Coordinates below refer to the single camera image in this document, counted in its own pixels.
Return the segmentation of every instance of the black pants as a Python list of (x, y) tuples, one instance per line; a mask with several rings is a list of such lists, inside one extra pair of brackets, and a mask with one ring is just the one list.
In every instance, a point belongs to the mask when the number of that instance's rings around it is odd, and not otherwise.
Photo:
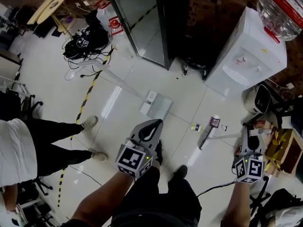
[(79, 134), (83, 127), (75, 123), (57, 123), (41, 119), (23, 121), (28, 127), (36, 149), (38, 176), (48, 176), (81, 163), (91, 157), (87, 150), (67, 150), (52, 143)]
[(168, 183), (168, 193), (159, 194), (159, 179), (159, 170), (152, 166), (135, 182), (114, 216), (136, 209), (156, 208), (177, 218), (199, 221), (202, 208), (188, 181), (173, 178)]

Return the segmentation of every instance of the sneaker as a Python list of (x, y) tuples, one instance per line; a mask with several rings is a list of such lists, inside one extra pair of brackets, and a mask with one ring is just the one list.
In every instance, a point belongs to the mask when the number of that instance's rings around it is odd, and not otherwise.
[(89, 149), (92, 153), (91, 158), (96, 159), (98, 161), (108, 161), (108, 155), (103, 152), (95, 151), (94, 149)]
[(187, 175), (187, 166), (181, 165), (173, 174), (173, 178), (181, 178), (184, 179)]
[(162, 141), (159, 140), (159, 143), (155, 149), (155, 151), (157, 152), (157, 161), (160, 163), (160, 165), (162, 164), (162, 161), (163, 161), (163, 156), (162, 156)]
[(90, 116), (88, 117), (82, 124), (81, 126), (83, 127), (82, 132), (89, 131), (92, 127), (94, 127), (98, 122), (98, 117), (97, 116)]

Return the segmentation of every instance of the yellow and black tape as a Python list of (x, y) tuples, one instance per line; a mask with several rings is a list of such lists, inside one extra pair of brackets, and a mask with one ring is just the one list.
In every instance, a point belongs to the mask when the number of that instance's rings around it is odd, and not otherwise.
[(140, 21), (142, 19), (144, 19), (144, 17), (146, 17), (151, 11), (153, 11), (155, 8), (157, 7), (157, 4), (154, 5), (150, 10), (148, 10), (144, 15), (142, 15), (137, 22), (135, 22), (131, 27), (130, 27), (130, 30), (132, 30), (137, 24), (140, 23)]
[[(108, 54), (107, 54), (105, 60), (104, 60), (103, 63), (102, 63), (103, 65), (105, 65), (106, 62), (110, 59), (110, 56), (111, 56), (111, 54), (112, 54), (112, 52), (113, 52), (114, 49), (115, 49), (115, 48), (112, 46), (112, 47), (111, 47), (111, 50), (108, 52)], [(96, 80), (98, 79), (98, 77), (99, 77), (101, 71), (102, 71), (102, 70), (100, 69), (100, 70), (98, 71), (98, 73), (95, 75), (95, 77), (94, 77), (94, 79), (93, 79), (93, 81), (92, 81), (92, 83), (91, 83), (91, 85), (90, 85), (90, 87), (89, 87), (89, 90), (88, 90), (87, 93), (86, 93), (85, 99), (84, 99), (84, 101), (83, 101), (83, 103), (82, 103), (82, 105), (81, 105), (80, 112), (79, 112), (79, 114), (78, 114), (78, 116), (77, 116), (77, 119), (76, 119), (76, 124), (79, 123), (79, 119), (80, 119), (81, 114), (82, 114), (82, 112), (83, 112), (83, 108), (84, 108), (84, 106), (85, 106), (85, 104), (86, 104), (86, 102), (87, 102), (87, 100), (88, 100), (88, 98), (89, 98), (89, 94), (90, 94), (91, 91), (93, 90), (93, 87), (94, 87), (94, 85), (95, 85), (95, 83), (96, 83)], [(58, 208), (60, 207), (60, 198), (61, 198), (61, 192), (62, 192), (62, 183), (63, 183), (64, 171), (65, 171), (65, 169), (62, 170), (62, 173), (61, 173), (61, 176), (60, 176), (60, 182), (59, 182), (59, 194), (58, 194), (58, 205), (57, 205)]]

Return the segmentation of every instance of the person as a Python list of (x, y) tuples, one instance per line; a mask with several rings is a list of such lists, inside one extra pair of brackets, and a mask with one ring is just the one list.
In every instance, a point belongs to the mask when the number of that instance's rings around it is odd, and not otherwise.
[(58, 123), (41, 119), (0, 120), (0, 212), (14, 211), (18, 183), (48, 176), (94, 158), (106, 161), (107, 155), (93, 150), (67, 150), (52, 143), (89, 131), (97, 124), (96, 116), (82, 124)]
[[(116, 173), (102, 187), (88, 195), (62, 227), (101, 227), (110, 217), (111, 227), (197, 227), (202, 208), (189, 182), (185, 180), (185, 165), (168, 182), (168, 193), (159, 194), (161, 150), (162, 143), (159, 141), (156, 148), (158, 158), (136, 180), (128, 193), (134, 179), (121, 172)], [(224, 227), (249, 226), (249, 196), (249, 184), (236, 183), (222, 221)]]

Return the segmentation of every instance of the forearm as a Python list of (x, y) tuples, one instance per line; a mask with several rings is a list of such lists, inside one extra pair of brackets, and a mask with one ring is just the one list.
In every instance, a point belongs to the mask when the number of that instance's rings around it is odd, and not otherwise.
[(250, 185), (247, 183), (236, 183), (223, 218), (223, 227), (248, 227), (249, 225)]
[(18, 197), (18, 185), (14, 184), (5, 187), (5, 192), (3, 193), (3, 199), (5, 203), (5, 208), (7, 211), (14, 211), (16, 209), (17, 197)]
[(119, 207), (132, 182), (132, 177), (116, 173), (80, 203), (72, 218), (83, 220), (92, 227), (102, 226)]

